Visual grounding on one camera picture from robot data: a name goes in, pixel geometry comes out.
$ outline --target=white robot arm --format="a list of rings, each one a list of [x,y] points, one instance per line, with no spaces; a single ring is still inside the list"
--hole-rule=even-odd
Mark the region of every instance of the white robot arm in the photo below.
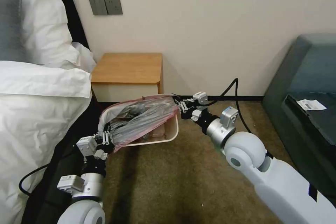
[[[248,132],[235,133],[238,110],[228,107],[218,117],[203,106],[207,100],[207,94],[199,92],[193,99],[175,101],[181,109],[181,117],[191,119],[202,128],[230,166],[244,174],[254,185],[257,195],[282,222],[336,222],[336,208],[292,166],[269,154],[257,136]],[[95,137],[83,138],[77,146],[87,163],[93,162],[94,166],[90,165],[81,177],[70,175],[60,179],[57,187],[79,201],[67,208],[58,223],[104,223],[105,214],[99,202],[107,153],[102,150],[104,148],[97,150],[99,144]]]

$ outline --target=light switch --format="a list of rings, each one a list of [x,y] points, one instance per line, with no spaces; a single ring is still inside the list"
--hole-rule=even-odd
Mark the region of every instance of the light switch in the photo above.
[[[94,15],[107,15],[105,0],[89,0]]]
[[[107,13],[109,15],[122,15],[123,10],[121,8],[120,0],[105,0]]]

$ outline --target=floor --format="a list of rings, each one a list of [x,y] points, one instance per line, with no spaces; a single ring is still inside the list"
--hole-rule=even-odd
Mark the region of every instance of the floor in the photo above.
[[[260,102],[241,101],[251,129],[276,158],[292,162]],[[220,115],[232,101],[209,108]],[[228,165],[199,126],[179,120],[169,143],[125,147],[110,155],[104,181],[106,223],[278,223],[250,182]],[[246,131],[240,119],[237,131]]]

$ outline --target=wall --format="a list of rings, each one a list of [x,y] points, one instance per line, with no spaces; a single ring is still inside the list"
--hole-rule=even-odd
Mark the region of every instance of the wall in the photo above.
[[[336,32],[335,0],[121,0],[123,16],[75,3],[97,60],[162,52],[164,91],[181,95],[219,95],[235,77],[239,95],[263,95],[296,36]]]

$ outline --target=black cable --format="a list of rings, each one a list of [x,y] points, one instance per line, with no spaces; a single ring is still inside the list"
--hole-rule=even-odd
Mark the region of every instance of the black cable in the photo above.
[[[227,89],[225,89],[225,91],[224,91],[220,96],[221,96],[221,97],[224,96],[224,95],[225,95],[225,94],[232,88],[232,86],[233,86],[234,84],[236,84],[235,94],[234,94],[234,95],[235,95],[235,97],[236,97],[236,106],[237,106],[238,114],[239,114],[240,119],[241,119],[242,123],[244,124],[246,130],[247,130],[249,133],[252,133],[251,130],[249,129],[249,127],[247,126],[247,124],[246,124],[246,122],[245,122],[245,120],[244,120],[244,118],[243,118],[243,116],[242,116],[242,113],[240,112],[239,103],[238,103],[238,78],[235,78],[235,79],[231,82],[231,84],[227,87]],[[216,102],[218,102],[218,100],[212,101],[212,102],[210,102],[210,103],[208,103],[208,104],[204,104],[204,105],[201,104],[200,106],[208,107],[208,106],[210,106],[210,105],[215,104]]]
[[[61,157],[60,160],[62,160],[62,159],[64,159],[64,158],[67,158],[67,157],[71,156],[73,153],[75,153],[75,151],[76,151],[76,150],[73,150],[73,151],[71,151],[70,153],[64,155],[63,157]],[[27,196],[30,196],[32,193],[30,193],[30,192],[26,191],[25,189],[23,189],[23,187],[22,187],[22,183],[23,183],[23,182],[25,181],[25,179],[28,178],[29,176],[33,175],[34,173],[36,173],[36,172],[38,172],[38,171],[40,171],[40,170],[42,170],[42,169],[47,168],[47,167],[50,165],[50,163],[51,163],[51,162],[49,162],[48,164],[45,164],[45,165],[43,165],[43,166],[41,166],[41,167],[39,167],[39,168],[37,168],[37,169],[31,171],[31,172],[28,173],[26,176],[24,176],[24,177],[20,180],[20,182],[19,182],[19,189],[20,189],[20,191],[21,191],[22,193],[26,194]],[[55,203],[53,203],[53,202],[51,202],[51,201],[44,200],[44,202],[47,203],[47,204],[49,204],[49,205],[51,205],[51,206],[53,206],[53,207],[61,208],[59,205],[56,205]]]

